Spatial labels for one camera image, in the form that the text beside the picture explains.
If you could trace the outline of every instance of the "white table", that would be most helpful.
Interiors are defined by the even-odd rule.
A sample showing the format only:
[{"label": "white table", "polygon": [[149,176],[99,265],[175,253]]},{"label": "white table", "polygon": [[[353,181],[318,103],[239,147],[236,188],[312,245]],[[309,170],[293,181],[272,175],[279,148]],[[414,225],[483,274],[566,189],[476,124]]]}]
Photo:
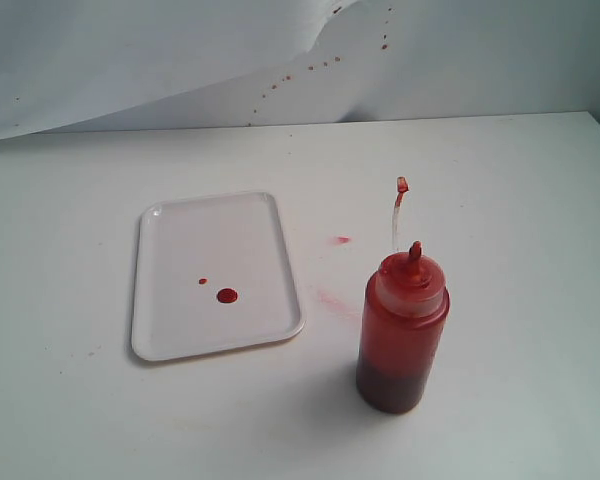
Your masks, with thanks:
[{"label": "white table", "polygon": [[[443,266],[452,306],[423,402],[393,417],[353,368],[398,175],[403,241]],[[250,189],[277,197],[304,331],[141,362],[139,215]],[[573,113],[0,142],[0,479],[25,478],[600,478],[600,127]]]}]

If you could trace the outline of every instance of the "red squeeze bottle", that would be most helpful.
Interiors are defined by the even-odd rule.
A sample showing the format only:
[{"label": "red squeeze bottle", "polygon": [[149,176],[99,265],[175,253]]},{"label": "red squeeze bottle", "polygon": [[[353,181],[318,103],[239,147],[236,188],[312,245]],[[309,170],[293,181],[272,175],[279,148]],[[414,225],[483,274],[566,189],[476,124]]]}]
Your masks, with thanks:
[{"label": "red squeeze bottle", "polygon": [[420,242],[382,261],[367,283],[356,372],[367,403],[387,413],[418,404],[449,306],[444,273]]}]

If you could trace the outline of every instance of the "red drop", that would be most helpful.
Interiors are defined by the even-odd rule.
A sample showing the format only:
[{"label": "red drop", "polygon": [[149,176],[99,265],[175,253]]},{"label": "red drop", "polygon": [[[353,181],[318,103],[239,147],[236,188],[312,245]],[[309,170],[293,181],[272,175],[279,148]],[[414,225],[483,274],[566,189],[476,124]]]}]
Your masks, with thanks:
[{"label": "red drop", "polygon": [[216,298],[220,303],[233,303],[238,299],[238,292],[233,288],[223,288],[218,292]]}]

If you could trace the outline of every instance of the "bottle cap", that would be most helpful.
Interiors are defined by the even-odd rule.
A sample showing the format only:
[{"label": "bottle cap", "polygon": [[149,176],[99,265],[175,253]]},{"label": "bottle cap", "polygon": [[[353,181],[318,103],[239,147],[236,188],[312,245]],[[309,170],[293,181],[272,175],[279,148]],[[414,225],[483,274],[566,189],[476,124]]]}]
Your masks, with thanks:
[{"label": "bottle cap", "polygon": [[378,269],[378,300],[396,315],[422,318],[442,313],[448,303],[445,292],[444,273],[436,262],[422,255],[420,242],[414,242],[408,253],[388,256]]}]

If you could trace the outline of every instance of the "white paper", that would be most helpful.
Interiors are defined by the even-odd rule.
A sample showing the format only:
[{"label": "white paper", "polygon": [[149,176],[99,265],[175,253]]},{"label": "white paper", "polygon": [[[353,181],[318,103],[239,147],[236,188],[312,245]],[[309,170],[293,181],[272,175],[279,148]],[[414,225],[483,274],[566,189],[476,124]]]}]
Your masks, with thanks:
[{"label": "white paper", "polygon": [[0,139],[287,62],[355,1],[0,0]]}]

